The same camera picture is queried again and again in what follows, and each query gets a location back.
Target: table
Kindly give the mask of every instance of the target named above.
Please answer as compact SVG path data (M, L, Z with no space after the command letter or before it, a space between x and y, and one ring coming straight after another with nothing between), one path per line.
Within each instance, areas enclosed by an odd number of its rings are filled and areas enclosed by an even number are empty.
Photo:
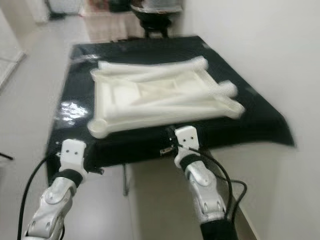
M94 167L151 160L160 150L170 146L166 126L133 129L111 133L105 139L95 139L87 129L94 114L95 84L90 70L98 61L128 64L160 64L204 56L208 73L217 83L230 80L238 88L234 99L246 112L240 119L227 117L175 124L176 128L193 125L202 148L218 148L252 142L274 142L294 146L294 140L284 117L256 92L219 54L200 37L139 39L115 43L78 44L73 47L64 89L57 106L47 154L65 139L95 143L90 161ZM48 177L58 171L59 159L47 162Z

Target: gray floor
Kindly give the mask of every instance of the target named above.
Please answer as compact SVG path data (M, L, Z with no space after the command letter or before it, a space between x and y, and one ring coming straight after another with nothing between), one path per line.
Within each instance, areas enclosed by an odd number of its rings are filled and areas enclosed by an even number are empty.
M50 22L0 94L0 152L15 157L0 171L1 239L16 238L23 189L44 154L71 46L88 41L82 18ZM122 195L121 166L89 175L65 219L65 240L202 239L187 183L173 159L131 164L128 175L128 197ZM28 195L24 229L45 187L42 168Z

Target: white cabinet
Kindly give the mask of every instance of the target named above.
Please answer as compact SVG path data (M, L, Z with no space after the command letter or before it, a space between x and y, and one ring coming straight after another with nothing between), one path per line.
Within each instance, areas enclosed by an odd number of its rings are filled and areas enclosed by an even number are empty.
M0 88L23 55L16 36L0 9Z

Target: black tablecloth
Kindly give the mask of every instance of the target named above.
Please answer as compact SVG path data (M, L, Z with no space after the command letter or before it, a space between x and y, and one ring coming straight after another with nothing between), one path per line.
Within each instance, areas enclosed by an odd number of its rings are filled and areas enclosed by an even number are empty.
M104 60L128 64L160 64L189 60L204 56L209 63L208 73L216 82L230 80L238 88L235 100L246 112L240 119L227 117L179 123L193 125L198 131L200 146L216 148L248 142L274 142L293 146L294 140L284 117L258 94L231 66L198 36L169 39L140 39L116 43L79 44L73 47L65 86L61 95L47 153L56 143L78 139L96 143L92 161L96 167L150 160L159 157L159 150L170 145L167 126L133 129L95 139L87 129L94 114L95 84L90 70ZM48 162L48 175L59 161Z

